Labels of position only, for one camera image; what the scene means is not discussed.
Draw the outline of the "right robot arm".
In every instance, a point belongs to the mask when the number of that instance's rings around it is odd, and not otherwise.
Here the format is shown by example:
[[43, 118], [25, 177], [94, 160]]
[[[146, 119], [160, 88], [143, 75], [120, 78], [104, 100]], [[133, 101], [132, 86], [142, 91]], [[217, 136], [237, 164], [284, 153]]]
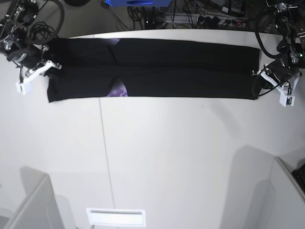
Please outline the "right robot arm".
[[36, 0], [13, 0], [0, 20], [0, 53], [9, 62], [19, 66], [37, 70], [47, 64], [44, 54], [48, 51], [48, 43], [57, 37], [63, 21], [64, 7], [58, 0], [52, 1], [60, 11], [60, 19], [56, 29], [44, 22], [37, 22], [42, 10]]

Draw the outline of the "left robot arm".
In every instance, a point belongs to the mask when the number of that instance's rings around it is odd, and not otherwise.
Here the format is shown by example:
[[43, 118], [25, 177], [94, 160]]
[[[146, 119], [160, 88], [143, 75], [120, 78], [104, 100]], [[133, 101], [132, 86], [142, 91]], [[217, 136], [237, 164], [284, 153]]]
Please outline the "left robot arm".
[[[266, 81], [278, 89], [288, 84], [288, 92], [291, 93], [297, 85], [305, 68], [305, 10], [302, 0], [267, 0], [266, 10], [255, 19], [255, 36], [261, 51], [273, 61], [261, 69], [255, 77], [252, 91], [255, 95], [255, 87], [265, 75]], [[277, 32], [282, 36], [277, 44], [277, 54], [270, 53], [261, 39], [259, 23], [264, 17], [271, 15]]]

